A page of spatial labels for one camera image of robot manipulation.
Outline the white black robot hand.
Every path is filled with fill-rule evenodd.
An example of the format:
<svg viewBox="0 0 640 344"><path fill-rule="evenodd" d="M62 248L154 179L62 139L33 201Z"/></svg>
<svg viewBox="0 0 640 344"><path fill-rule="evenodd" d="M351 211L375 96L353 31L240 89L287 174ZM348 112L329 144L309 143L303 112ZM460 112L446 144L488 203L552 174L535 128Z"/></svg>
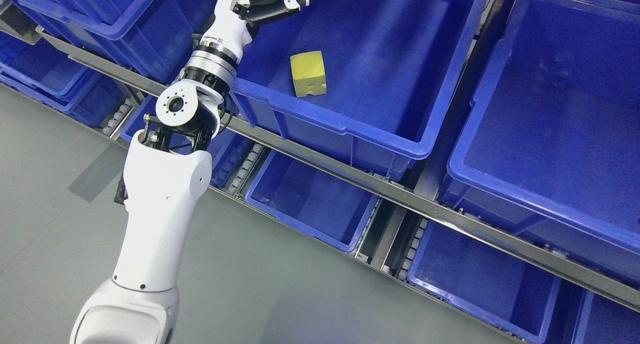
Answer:
<svg viewBox="0 0 640 344"><path fill-rule="evenodd" d="M317 0L217 0L214 21L199 45L242 59L245 46L258 36L260 27L290 18Z"/></svg>

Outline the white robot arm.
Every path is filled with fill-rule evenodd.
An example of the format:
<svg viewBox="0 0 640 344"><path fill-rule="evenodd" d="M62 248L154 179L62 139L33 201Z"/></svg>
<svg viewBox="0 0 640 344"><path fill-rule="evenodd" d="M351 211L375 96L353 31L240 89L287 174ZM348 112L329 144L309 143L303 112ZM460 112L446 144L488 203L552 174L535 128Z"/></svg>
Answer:
<svg viewBox="0 0 640 344"><path fill-rule="evenodd" d="M112 276L87 299L71 344L168 344L178 273L199 198L213 173L210 141L250 35L206 32L180 79L132 137L116 196L128 212Z"/></svg>

